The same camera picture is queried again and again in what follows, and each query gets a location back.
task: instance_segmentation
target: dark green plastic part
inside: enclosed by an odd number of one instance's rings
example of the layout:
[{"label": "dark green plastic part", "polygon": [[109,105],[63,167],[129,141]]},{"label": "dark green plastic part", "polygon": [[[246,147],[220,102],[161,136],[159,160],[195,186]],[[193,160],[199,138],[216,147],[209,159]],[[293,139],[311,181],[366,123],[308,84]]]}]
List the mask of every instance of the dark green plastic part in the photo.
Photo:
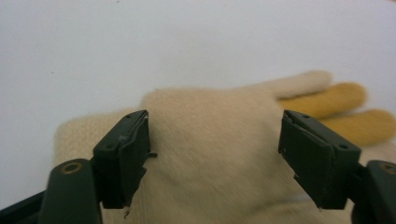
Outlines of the dark green plastic part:
[{"label": "dark green plastic part", "polygon": [[309,116],[285,110],[278,152],[317,207],[344,209],[361,150]]},{"label": "dark green plastic part", "polygon": [[369,161],[363,182],[377,223],[396,223],[396,164]]},{"label": "dark green plastic part", "polygon": [[92,166],[104,208],[130,206],[150,157],[149,113],[124,116],[93,149]]},{"label": "dark green plastic part", "polygon": [[38,223],[102,223],[89,161],[67,161],[51,171]]}]

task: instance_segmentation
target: yellow glove finger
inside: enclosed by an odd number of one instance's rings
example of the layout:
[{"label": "yellow glove finger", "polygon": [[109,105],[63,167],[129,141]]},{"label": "yellow glove finger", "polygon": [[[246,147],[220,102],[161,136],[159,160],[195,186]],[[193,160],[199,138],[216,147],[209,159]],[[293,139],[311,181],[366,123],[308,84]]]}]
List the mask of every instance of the yellow glove finger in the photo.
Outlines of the yellow glove finger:
[{"label": "yellow glove finger", "polygon": [[360,147],[387,141],[396,134],[395,118],[380,109],[322,119],[320,122]]},{"label": "yellow glove finger", "polygon": [[356,83],[339,83],[326,91],[279,100],[283,108],[321,119],[362,106],[365,89]]},{"label": "yellow glove finger", "polygon": [[392,138],[396,133],[395,118],[384,110],[334,117],[362,106],[365,89],[356,83],[339,83],[326,91],[280,100],[285,109],[295,110],[319,119],[348,141],[363,147]]}]

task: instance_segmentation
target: table surface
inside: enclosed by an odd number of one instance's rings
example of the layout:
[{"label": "table surface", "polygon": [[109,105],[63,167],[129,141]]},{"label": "table surface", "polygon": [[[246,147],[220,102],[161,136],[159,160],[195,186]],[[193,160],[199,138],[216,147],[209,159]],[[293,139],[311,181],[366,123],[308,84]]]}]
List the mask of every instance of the table surface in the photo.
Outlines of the table surface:
[{"label": "table surface", "polygon": [[396,114],[395,36],[387,0],[0,1],[0,209],[45,189],[59,124],[156,88],[323,69]]}]

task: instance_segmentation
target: glove finger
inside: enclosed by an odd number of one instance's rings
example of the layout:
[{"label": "glove finger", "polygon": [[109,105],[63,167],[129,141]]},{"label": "glove finger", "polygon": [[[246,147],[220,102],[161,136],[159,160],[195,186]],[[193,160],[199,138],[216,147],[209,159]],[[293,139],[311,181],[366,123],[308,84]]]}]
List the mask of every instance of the glove finger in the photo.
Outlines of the glove finger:
[{"label": "glove finger", "polygon": [[359,147],[387,141],[396,134],[396,119],[379,109],[320,122]]},{"label": "glove finger", "polygon": [[339,83],[326,91],[278,102],[283,108],[299,111],[316,119],[346,112],[362,106],[366,100],[365,89],[356,83]]},{"label": "glove finger", "polygon": [[280,99],[324,91],[329,88],[331,82],[332,75],[330,73],[325,71],[309,71],[297,76],[266,81],[245,88],[255,93],[257,97],[260,97],[263,91],[269,91],[275,98]]}]

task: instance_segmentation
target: white surface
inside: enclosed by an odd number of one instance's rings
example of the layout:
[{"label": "white surface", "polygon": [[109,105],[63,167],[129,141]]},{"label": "white surface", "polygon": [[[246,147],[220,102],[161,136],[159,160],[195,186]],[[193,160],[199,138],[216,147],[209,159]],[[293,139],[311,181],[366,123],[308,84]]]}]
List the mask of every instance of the white surface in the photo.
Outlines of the white surface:
[{"label": "white surface", "polygon": [[396,114],[395,36],[386,0],[2,0],[0,208],[46,187],[60,123],[163,86],[325,69]]}]

